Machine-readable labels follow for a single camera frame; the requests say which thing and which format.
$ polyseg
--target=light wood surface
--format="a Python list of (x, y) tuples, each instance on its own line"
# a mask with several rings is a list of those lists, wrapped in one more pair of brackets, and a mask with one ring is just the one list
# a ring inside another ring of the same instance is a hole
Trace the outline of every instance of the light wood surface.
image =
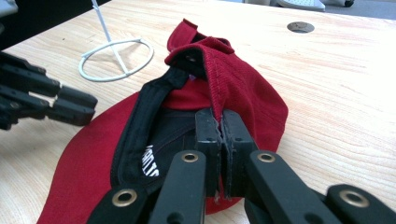
[[(218, 1), (113, 0), (101, 7), (114, 40), (141, 36), (155, 49), (142, 71), (93, 83), (78, 73), (81, 54), (106, 42), (89, 11), (5, 52), (43, 66), (48, 76), (99, 99), (96, 116), (167, 69), (166, 41), (186, 18), (206, 35), (225, 37), (287, 103), (290, 115), (278, 153), (311, 188), (347, 183), (396, 209), (396, 21)], [(294, 21), (315, 30), (296, 34)], [(121, 46), (134, 65), (144, 47)], [(90, 60), (93, 76), (119, 74), (112, 54)], [(80, 128), (21, 119), (0, 132), (0, 223), (35, 223), (65, 146)], [(248, 223), (243, 204), (205, 223)]]

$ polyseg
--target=black object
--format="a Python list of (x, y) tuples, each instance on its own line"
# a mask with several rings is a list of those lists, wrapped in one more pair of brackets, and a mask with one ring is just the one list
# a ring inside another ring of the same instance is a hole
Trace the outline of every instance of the black object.
[[(56, 97), (52, 106), (30, 93)], [(97, 99), (46, 77), (44, 68), (0, 52), (0, 129), (9, 130), (18, 119), (59, 120), (83, 126), (91, 122)]]
[(352, 7), (352, 5), (355, 3), (355, 0), (346, 0), (344, 5), (345, 7)]
[[(97, 0), (97, 3), (102, 5), (109, 1)], [(92, 9), (91, 0), (16, 0), (16, 3), (17, 13), (0, 18), (4, 26), (4, 31), (0, 32), (0, 50)]]
[[(195, 119), (197, 150), (175, 155), (154, 207), (147, 207), (145, 190), (137, 193), (140, 186), (117, 187), (95, 208), (90, 221), (203, 223), (205, 196), (218, 188), (217, 171), (221, 170), (226, 196), (245, 198), (247, 217), (253, 224), (396, 223), (396, 213), (362, 189), (337, 185), (326, 196), (314, 192), (279, 155), (258, 150), (233, 111), (223, 111), (221, 132), (210, 109), (198, 111)], [(110, 200), (122, 198), (128, 202), (122, 208)]]

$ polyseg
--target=brass grommet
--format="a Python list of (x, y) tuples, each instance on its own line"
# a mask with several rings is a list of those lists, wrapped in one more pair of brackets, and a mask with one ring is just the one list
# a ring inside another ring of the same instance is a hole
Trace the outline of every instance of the brass grommet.
[(340, 191), (340, 197), (346, 203), (356, 207), (368, 207), (370, 205), (369, 201), (361, 194), (350, 189), (343, 189)]
[(195, 162), (198, 161), (198, 155), (194, 153), (185, 153), (181, 156), (181, 159), (185, 162)]
[(137, 198), (137, 193), (134, 189), (121, 189), (114, 194), (111, 202), (117, 207), (125, 207), (132, 203)]
[(271, 155), (269, 153), (265, 153), (265, 152), (257, 155), (257, 158), (263, 162), (274, 162), (275, 161), (275, 157), (273, 155)]

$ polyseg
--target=round hole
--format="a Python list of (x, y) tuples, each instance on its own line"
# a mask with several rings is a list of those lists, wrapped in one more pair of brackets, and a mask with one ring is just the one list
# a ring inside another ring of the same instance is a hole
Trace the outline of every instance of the round hole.
[(344, 189), (340, 191), (340, 197), (344, 202), (356, 207), (368, 207), (370, 205), (369, 201), (361, 194), (356, 191)]
[(323, 223), (323, 220), (321, 219), (321, 217), (319, 217), (315, 214), (312, 214), (312, 213), (305, 214), (304, 218), (309, 224), (322, 224)]
[(315, 27), (304, 21), (295, 21), (289, 23), (288, 29), (294, 33), (306, 34), (314, 31)]
[(268, 154), (268, 153), (260, 153), (259, 155), (257, 155), (257, 158), (260, 161), (263, 161), (263, 162), (273, 162), (273, 161), (275, 161), (275, 157), (273, 155), (271, 155), (271, 154)]
[(198, 161), (198, 155), (195, 155), (193, 153), (186, 153), (181, 157), (181, 159), (186, 162), (195, 162)]
[(181, 224), (183, 222), (183, 220), (184, 220), (183, 215), (181, 215), (180, 213), (177, 213), (177, 212), (172, 213), (166, 219), (168, 224)]
[(117, 207), (125, 207), (134, 203), (137, 193), (134, 189), (121, 189), (114, 194), (112, 202)]

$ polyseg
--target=black strap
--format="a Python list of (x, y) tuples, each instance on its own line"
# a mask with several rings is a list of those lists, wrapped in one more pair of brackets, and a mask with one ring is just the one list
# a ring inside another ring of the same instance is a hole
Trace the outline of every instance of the black strap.
[(188, 77), (189, 73), (170, 67), (162, 77), (143, 86), (114, 154), (110, 174), (113, 187), (145, 179), (142, 178), (144, 174), (140, 167), (152, 121), (168, 93), (174, 89), (181, 89)]

